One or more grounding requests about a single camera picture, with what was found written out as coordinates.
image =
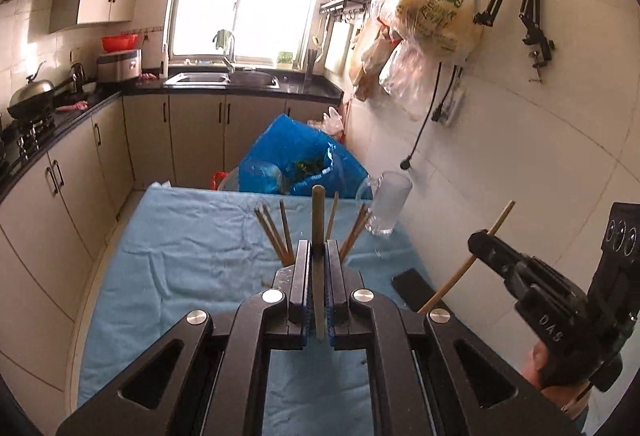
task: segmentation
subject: rice cooker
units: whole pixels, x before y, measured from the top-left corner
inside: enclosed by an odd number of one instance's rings
[[[98,82],[123,82],[142,74],[142,50],[125,50],[100,55]]]

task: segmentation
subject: kitchen counter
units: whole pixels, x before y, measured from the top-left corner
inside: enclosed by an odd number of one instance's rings
[[[202,67],[188,69],[180,67],[170,76],[188,71],[205,71]],[[46,132],[38,142],[36,151],[28,156],[20,156],[15,141],[15,130],[9,126],[2,132],[5,139],[6,160],[0,166],[0,202],[14,187],[16,182],[25,174],[47,151],[56,145],[81,122],[88,119],[94,112],[108,105],[123,95],[146,94],[188,94],[204,93],[219,95],[256,95],[272,96],[274,98],[293,98],[311,102],[323,102],[336,108],[342,103],[344,93],[331,82],[321,76],[314,76],[308,84],[304,84],[304,75],[295,72],[281,72],[279,70],[264,70],[278,77],[279,89],[239,88],[203,88],[165,86],[164,80],[150,80],[148,82],[124,82],[122,84],[105,84],[86,97],[89,108],[85,111],[62,111],[54,113],[55,127]]]

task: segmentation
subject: hand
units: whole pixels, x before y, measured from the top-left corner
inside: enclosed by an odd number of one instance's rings
[[[568,409],[565,414],[573,420],[584,410],[589,401],[590,394],[585,394],[578,402],[575,402],[578,395],[589,385],[589,381],[585,380],[572,386],[551,386],[542,389],[540,371],[544,369],[548,360],[549,350],[539,340],[529,353],[527,362],[522,369],[522,376],[560,409],[567,405]]]

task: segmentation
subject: person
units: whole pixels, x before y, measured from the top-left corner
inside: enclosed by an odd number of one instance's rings
[[[549,360],[549,350],[540,340],[527,355],[527,361],[522,368],[522,376],[544,396],[555,403],[562,411],[574,420],[578,430],[582,430],[587,419],[590,392],[584,394],[589,387],[585,380],[570,386],[542,387],[541,371]]]

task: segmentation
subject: bamboo skewer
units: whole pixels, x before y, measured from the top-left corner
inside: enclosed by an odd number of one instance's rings
[[[284,231],[284,239],[287,241],[289,260],[294,263],[296,256],[293,253],[293,245],[291,244],[291,233],[289,231],[289,222],[287,221],[287,211],[284,207],[284,200],[280,200],[280,215],[282,216],[282,229]]]
[[[324,236],[324,240],[325,241],[329,241],[329,238],[331,238],[331,232],[334,229],[335,211],[338,208],[338,197],[339,197],[339,195],[340,195],[340,193],[338,191],[335,191],[334,204],[331,207],[331,215],[329,216],[329,223],[326,226],[326,234]]]
[[[497,221],[494,223],[494,226],[492,226],[489,229],[489,235],[490,236],[494,236],[495,233],[498,231],[498,229],[502,226],[502,224],[504,223],[504,220],[507,218],[507,216],[509,215],[509,213],[511,212],[511,209],[513,209],[513,206],[516,204],[515,201],[511,200],[509,202],[509,204],[504,207],[504,210],[502,211],[502,213],[500,214],[500,217],[497,219]],[[463,275],[465,275],[465,273],[471,268],[471,265],[473,265],[474,261],[477,259],[476,256],[471,255],[468,257],[468,259],[465,261],[465,263],[458,269],[458,271],[451,277],[451,279],[449,279],[444,286],[442,286],[442,288],[440,288],[433,297],[431,297],[424,306],[422,306],[422,308],[420,308],[418,310],[418,313],[428,313],[437,303],[438,301],[440,301],[448,292],[449,290],[451,290],[451,288],[454,287],[454,285],[462,278]]]
[[[364,227],[367,225],[367,223],[369,222],[369,220],[371,219],[371,215],[373,214],[373,212],[368,212],[367,214],[364,215],[364,217],[360,220],[360,223],[357,223],[355,226],[355,230],[354,230],[354,235],[353,237],[350,238],[350,242],[349,244],[347,244],[346,246],[344,246],[342,248],[342,250],[340,251],[340,253],[342,254],[340,256],[340,262],[344,262],[344,260],[347,258],[347,256],[349,255],[349,252],[351,251],[351,249],[353,248],[353,245],[356,244],[356,241],[358,240],[358,238],[360,237],[360,234],[362,233],[362,231],[364,230]]]
[[[287,266],[286,256],[280,250],[280,245],[278,244],[278,241],[276,240],[273,232],[269,228],[269,225],[267,225],[267,222],[264,219],[262,213],[260,212],[260,209],[254,209],[254,213],[255,213],[255,217],[258,218],[258,222],[260,223],[260,226],[264,230],[264,233],[267,234],[267,238],[269,238],[269,241],[271,242],[271,246],[273,246],[273,249],[276,251],[276,255],[280,259],[280,262],[282,263],[283,266]]]
[[[353,223],[353,226],[351,227],[351,231],[349,232],[349,235],[342,242],[342,245],[340,246],[340,262],[344,261],[344,258],[346,257],[345,249],[351,243],[351,238],[355,236],[356,230],[358,229],[358,226],[360,225],[360,222],[362,221],[365,215],[366,215],[366,206],[363,203],[360,206],[360,210],[358,211],[358,215],[356,216],[356,220]]]
[[[278,246],[280,247],[281,253],[284,255],[284,258],[285,258],[284,262],[286,263],[286,265],[288,265],[290,263],[289,251],[287,250],[287,247],[285,246],[284,241],[282,241],[282,238],[280,237],[280,233],[276,228],[276,224],[273,222],[273,218],[271,217],[271,214],[269,212],[269,209],[267,208],[267,205],[262,206],[262,212],[264,214],[264,217],[267,219],[267,222],[269,223],[269,227],[273,232],[273,237],[275,238],[276,242],[278,243]]]
[[[316,336],[324,340],[324,187],[311,193],[311,285],[314,295]]]

